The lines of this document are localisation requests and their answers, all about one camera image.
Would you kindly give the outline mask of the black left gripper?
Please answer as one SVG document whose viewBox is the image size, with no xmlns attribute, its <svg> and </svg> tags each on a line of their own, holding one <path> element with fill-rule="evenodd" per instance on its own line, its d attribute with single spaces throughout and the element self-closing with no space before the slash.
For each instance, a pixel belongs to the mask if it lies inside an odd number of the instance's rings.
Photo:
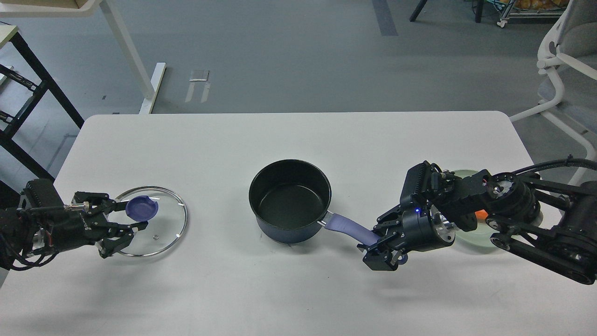
<svg viewBox="0 0 597 336">
<path fill-rule="evenodd" d="M 106 215 L 124 211 L 128 201 L 111 199 L 107 193 L 75 193 L 75 203 L 85 205 L 83 212 L 53 212 L 47 219 L 47 248 L 51 251 L 68 251 L 97 242 L 99 255 L 111 257 L 128 247 L 138 231 L 147 228 L 148 222 L 133 223 L 126 228 L 117 229 L 109 238 L 110 229 L 98 224 L 107 223 Z"/>
</svg>

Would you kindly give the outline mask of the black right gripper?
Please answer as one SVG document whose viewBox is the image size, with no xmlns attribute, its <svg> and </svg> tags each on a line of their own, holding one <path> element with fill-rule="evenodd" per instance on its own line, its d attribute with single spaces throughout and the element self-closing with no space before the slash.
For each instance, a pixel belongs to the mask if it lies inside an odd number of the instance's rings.
<svg viewBox="0 0 597 336">
<path fill-rule="evenodd" d="M 456 226 L 435 206 L 404 208 L 401 205 L 380 215 L 374 233 L 380 239 L 363 246 L 363 262 L 374 271 L 394 272 L 409 260 L 408 252 L 449 247 L 456 241 Z"/>
</svg>

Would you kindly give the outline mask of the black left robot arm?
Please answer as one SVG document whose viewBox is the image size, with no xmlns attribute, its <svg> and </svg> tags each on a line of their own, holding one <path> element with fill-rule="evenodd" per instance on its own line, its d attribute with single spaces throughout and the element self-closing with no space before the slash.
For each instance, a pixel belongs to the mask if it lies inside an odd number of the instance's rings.
<svg viewBox="0 0 597 336">
<path fill-rule="evenodd" d="M 102 258 L 122 251 L 159 210 L 149 196 L 128 201 L 78 191 L 65 204 L 48 179 L 29 181 L 19 204 L 1 211 L 1 268 L 24 271 L 59 253 L 96 245 Z"/>
</svg>

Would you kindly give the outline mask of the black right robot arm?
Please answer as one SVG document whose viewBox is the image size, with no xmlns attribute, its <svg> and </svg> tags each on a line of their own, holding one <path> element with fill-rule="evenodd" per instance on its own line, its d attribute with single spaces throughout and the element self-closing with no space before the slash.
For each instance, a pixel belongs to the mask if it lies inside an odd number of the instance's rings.
<svg viewBox="0 0 597 336">
<path fill-rule="evenodd" d="M 378 217 L 373 240 L 360 245 L 363 261 L 371 270 L 393 272 L 409 252 L 448 247 L 456 230 L 475 230 L 476 212 L 483 210 L 494 230 L 494 246 L 591 285 L 596 281 L 596 183 L 574 186 L 540 178 L 540 171 L 561 167 L 595 170 L 596 163 L 569 156 L 514 172 L 481 170 L 460 178 L 421 162 L 408 170 L 399 204 Z"/>
</svg>

